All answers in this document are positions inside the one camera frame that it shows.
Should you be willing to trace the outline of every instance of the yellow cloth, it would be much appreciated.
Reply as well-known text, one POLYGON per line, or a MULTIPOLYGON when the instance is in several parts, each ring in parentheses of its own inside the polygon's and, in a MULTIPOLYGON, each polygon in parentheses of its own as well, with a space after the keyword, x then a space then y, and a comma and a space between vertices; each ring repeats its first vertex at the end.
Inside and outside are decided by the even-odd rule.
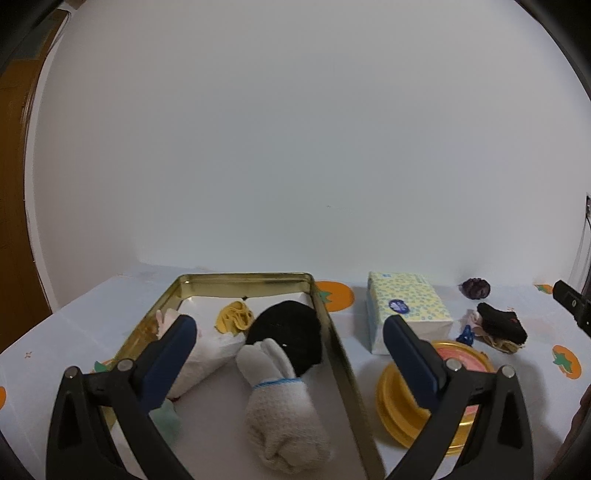
POLYGON ((248 330, 254 321, 254 315, 244 302, 233 301, 217 314, 216 329, 220 333, 232 332, 236 336, 248 330))

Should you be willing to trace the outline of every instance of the blue toy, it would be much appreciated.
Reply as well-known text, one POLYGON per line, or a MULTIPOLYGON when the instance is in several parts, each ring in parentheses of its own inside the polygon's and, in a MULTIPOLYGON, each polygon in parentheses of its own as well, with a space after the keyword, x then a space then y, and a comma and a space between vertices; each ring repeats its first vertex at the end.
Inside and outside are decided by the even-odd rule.
POLYGON ((472 331, 470 325, 466 325, 464 327, 463 332, 458 338, 456 338, 456 342, 464 343, 467 346, 472 346, 474 343, 474 332, 472 331))

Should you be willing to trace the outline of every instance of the white backdrop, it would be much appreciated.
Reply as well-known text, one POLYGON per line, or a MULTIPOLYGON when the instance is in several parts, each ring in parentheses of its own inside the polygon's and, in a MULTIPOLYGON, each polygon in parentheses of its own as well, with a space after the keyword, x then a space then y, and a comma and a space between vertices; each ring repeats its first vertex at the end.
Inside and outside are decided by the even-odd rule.
POLYGON ((512 0, 101 0, 41 97, 31 237, 63 305, 141 260, 568 277, 591 102, 512 0))

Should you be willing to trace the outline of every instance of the black sock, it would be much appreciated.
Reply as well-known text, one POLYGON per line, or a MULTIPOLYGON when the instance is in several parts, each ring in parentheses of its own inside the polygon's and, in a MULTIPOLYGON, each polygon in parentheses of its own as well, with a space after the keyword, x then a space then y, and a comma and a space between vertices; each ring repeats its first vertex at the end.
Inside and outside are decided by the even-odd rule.
POLYGON ((477 310, 482 317, 482 328, 492 337, 517 345, 523 345, 527 340, 527 332, 515 312, 502 312, 484 302, 478 304, 477 310))
POLYGON ((265 338, 272 338, 283 348, 298 377, 322 361, 320 321, 308 305, 286 300, 267 308, 248 330, 246 344, 265 338))

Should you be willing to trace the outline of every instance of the white towel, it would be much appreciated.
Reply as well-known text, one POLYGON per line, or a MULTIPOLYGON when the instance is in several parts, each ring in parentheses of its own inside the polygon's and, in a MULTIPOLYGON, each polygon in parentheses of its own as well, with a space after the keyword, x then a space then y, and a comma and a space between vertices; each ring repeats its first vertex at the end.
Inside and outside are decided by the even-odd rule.
MULTIPOLYGON (((179 315, 180 313, 173 309, 168 309, 164 317, 160 310, 156 312, 159 339, 162 338, 162 335, 165 334, 179 315)), ((166 395, 167 398, 172 400, 179 398, 205 377, 225 365, 228 360, 236 356, 245 341, 244 333, 233 336, 231 333, 222 334, 214 329, 204 332, 197 323, 195 346, 189 353, 173 386, 170 387, 170 391, 166 395)))

